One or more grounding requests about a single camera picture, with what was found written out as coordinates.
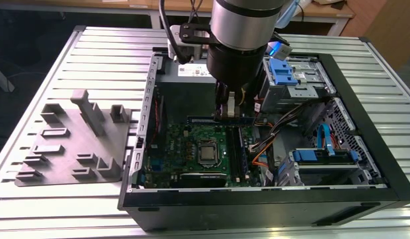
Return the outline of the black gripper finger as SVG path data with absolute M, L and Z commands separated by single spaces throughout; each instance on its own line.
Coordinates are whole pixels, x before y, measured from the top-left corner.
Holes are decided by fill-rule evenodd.
M 242 88 L 231 88 L 223 82 L 218 82 L 215 96 L 215 120 L 228 121 L 239 119 Z

